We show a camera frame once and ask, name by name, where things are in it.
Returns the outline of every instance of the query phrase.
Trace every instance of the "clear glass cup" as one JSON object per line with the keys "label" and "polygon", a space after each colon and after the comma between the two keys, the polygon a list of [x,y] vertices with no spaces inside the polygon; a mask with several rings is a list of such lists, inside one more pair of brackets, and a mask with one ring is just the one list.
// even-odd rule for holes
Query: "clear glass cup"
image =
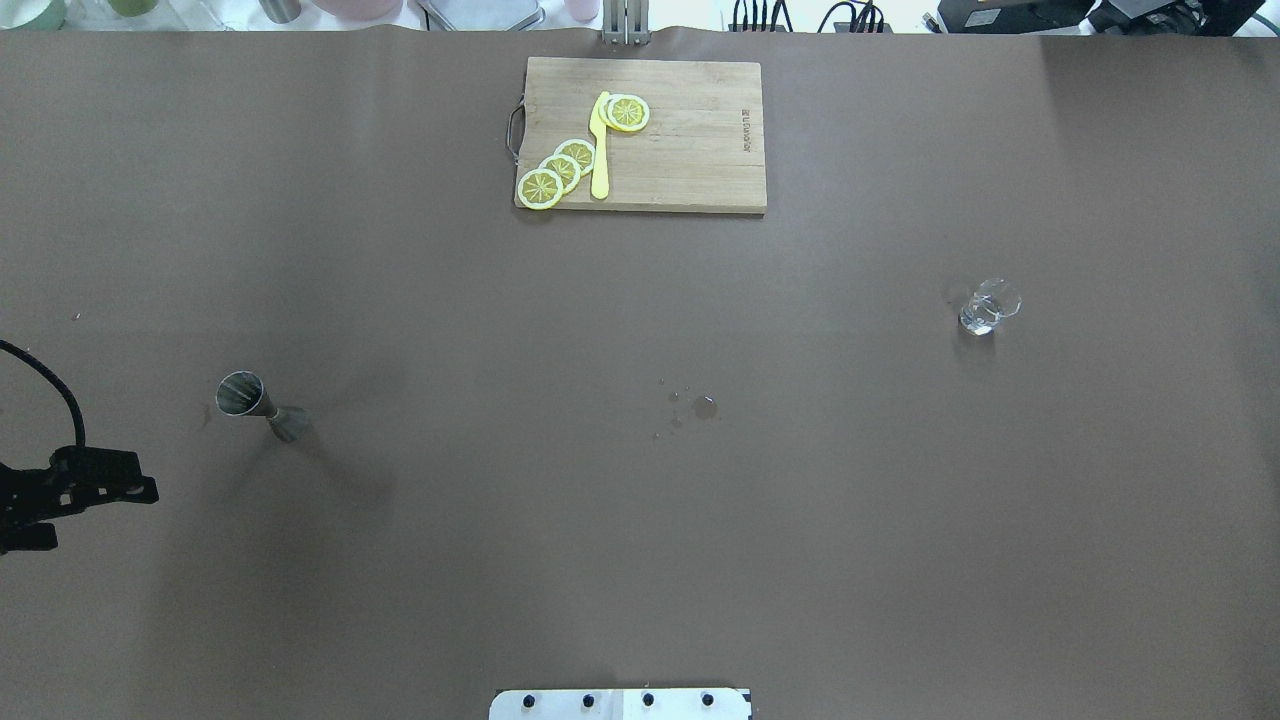
{"label": "clear glass cup", "polygon": [[64,0],[0,0],[0,29],[58,29],[65,20]]}
{"label": "clear glass cup", "polygon": [[1004,278],[991,278],[978,286],[960,310],[960,327],[969,334],[983,336],[1021,309],[1023,296],[1018,288]]}

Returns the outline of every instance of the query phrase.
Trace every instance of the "lemon slice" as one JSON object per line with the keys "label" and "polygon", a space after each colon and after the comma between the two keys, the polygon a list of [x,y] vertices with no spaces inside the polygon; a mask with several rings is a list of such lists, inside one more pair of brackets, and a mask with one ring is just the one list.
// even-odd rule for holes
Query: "lemon slice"
{"label": "lemon slice", "polygon": [[636,132],[649,124],[649,104],[636,95],[613,95],[604,104],[604,122],[617,131]]}
{"label": "lemon slice", "polygon": [[591,168],[595,167],[595,146],[576,137],[573,140],[561,142],[561,146],[556,149],[553,155],[568,155],[570,158],[577,160],[579,167],[582,168],[584,176],[590,173]]}
{"label": "lemon slice", "polygon": [[530,210],[545,210],[559,202],[563,195],[564,183],[559,179],[559,173],[547,168],[529,170],[516,183],[516,197]]}
{"label": "lemon slice", "polygon": [[556,174],[561,177],[561,182],[564,183],[564,195],[573,192],[573,188],[577,187],[577,181],[582,179],[582,165],[579,165],[577,160],[570,155],[552,155],[538,167],[556,170]]}

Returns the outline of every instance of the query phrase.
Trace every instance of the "brown table surface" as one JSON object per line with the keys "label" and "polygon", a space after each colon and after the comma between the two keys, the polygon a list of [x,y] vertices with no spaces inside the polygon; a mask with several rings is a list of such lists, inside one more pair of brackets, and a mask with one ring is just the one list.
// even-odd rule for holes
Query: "brown table surface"
{"label": "brown table surface", "polygon": [[[768,214],[517,210],[530,55],[760,61]],[[0,337],[160,488],[0,559],[3,717],[1280,716],[1280,42],[4,33],[0,132]]]}

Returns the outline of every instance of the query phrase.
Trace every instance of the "cutting board handle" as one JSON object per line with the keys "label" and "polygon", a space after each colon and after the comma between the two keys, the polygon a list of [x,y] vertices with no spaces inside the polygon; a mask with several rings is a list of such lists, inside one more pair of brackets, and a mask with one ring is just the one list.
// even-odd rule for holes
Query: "cutting board handle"
{"label": "cutting board handle", "polygon": [[[525,94],[524,92],[520,94],[520,100],[516,101],[516,109],[512,110],[511,111],[511,117],[507,118],[507,152],[511,152],[511,161],[515,163],[516,165],[520,165],[520,149],[515,146],[515,142],[516,142],[516,113],[520,113],[520,115],[521,115],[520,122],[521,122],[521,126],[524,126],[524,122],[525,122]],[[520,135],[521,135],[520,143],[524,145],[525,143],[525,137],[524,137],[525,133],[521,132]]]}

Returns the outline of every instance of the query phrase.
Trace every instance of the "yellow knife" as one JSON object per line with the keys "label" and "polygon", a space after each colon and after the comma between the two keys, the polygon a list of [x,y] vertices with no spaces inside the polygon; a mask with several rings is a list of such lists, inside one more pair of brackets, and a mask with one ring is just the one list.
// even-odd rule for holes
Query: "yellow knife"
{"label": "yellow knife", "polygon": [[588,126],[591,129],[591,135],[595,136],[595,167],[591,168],[591,197],[596,200],[604,200],[609,196],[609,160],[604,154],[604,136],[609,132],[609,127],[604,124],[604,119],[600,117],[600,106],[608,99],[608,90],[595,99],[595,106],[591,108],[591,122]]}

